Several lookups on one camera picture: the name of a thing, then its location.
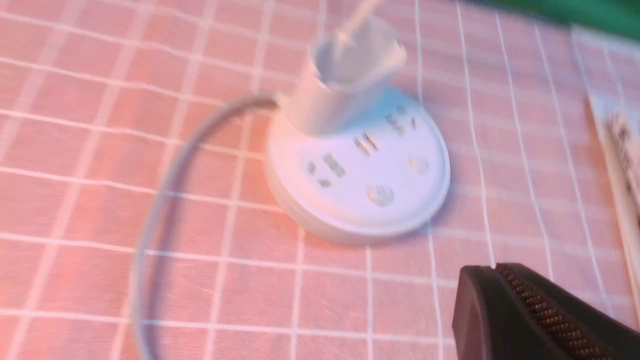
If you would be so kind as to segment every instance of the white plug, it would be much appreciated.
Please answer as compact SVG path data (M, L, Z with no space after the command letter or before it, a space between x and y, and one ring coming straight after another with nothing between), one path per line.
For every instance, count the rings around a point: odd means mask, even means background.
M364 3L310 49L296 90L270 125L264 162L271 191L293 220L354 245L424 225L451 176L436 124L388 84L406 51L386 23L368 16L377 3Z
M336 131L366 110L406 61L392 29L368 17L379 0L365 2L347 24L308 50L298 86L283 111L298 130Z

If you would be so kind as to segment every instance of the tabletop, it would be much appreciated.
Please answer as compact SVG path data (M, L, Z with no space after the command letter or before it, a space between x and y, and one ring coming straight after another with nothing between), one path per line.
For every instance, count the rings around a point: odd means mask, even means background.
M133 247L186 138L226 102L287 91L354 0L0 1L0 356L134 359ZM640 101L640 61L460 1L387 0L449 149L444 207L408 239L332 244L275 204L271 113L199 148L145 294L161 359L455 359L463 265L523 263L637 329L595 129L597 88Z

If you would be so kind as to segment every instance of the round power strip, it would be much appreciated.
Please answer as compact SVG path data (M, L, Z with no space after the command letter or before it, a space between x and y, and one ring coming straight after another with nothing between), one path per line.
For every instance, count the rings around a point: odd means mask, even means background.
M418 229L442 206L451 179L436 124L394 88L330 135L301 133L280 112L269 128L264 166L276 201L294 221L351 245Z

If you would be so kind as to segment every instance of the power strip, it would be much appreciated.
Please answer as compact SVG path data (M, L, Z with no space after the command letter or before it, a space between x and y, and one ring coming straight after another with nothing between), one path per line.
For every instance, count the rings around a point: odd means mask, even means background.
M444 139L424 108L395 88L324 136L272 121L264 167L275 199L307 231L363 245L424 225L451 178Z

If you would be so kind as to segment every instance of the gray cable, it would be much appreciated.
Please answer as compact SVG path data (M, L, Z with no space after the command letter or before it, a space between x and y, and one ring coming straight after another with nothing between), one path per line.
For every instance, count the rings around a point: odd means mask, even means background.
M197 149L198 144L217 126L222 120L225 120L235 113L254 108L257 106L274 106L277 105L276 94L257 94L238 99L219 112L215 113L209 120L200 126L200 128L191 136L189 141L184 144L182 151L172 163L164 176L162 186L157 193L156 200L147 217L142 234L138 239L136 253L131 268L131 291L132 291L132 309L131 323L133 327L133 336L138 356L141 360L153 360L153 349L148 340L148 334L145 329L143 311L142 311L142 291L143 291L143 271L145 268L145 253L147 247L158 227L162 210L166 200L167 193L170 192L179 179L182 171L189 163L191 155Z

